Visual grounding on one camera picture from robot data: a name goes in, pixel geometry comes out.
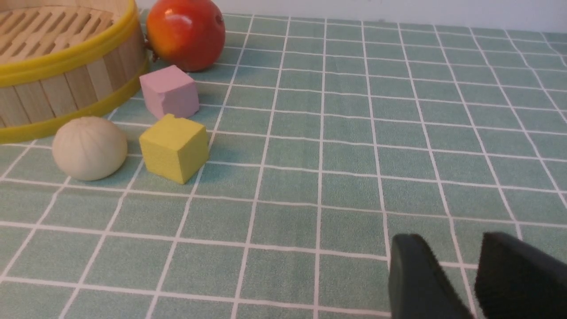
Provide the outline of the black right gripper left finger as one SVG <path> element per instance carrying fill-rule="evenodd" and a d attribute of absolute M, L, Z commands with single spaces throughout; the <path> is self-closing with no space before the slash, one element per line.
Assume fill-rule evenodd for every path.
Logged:
<path fill-rule="evenodd" d="M 419 234 L 393 236 L 388 294 L 393 319 L 473 318 Z"/>

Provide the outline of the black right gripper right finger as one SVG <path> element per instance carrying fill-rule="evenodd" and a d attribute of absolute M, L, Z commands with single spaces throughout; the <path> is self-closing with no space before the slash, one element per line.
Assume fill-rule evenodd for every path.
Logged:
<path fill-rule="evenodd" d="M 564 319 L 567 266 L 510 234 L 485 232 L 474 292 L 487 319 Z"/>

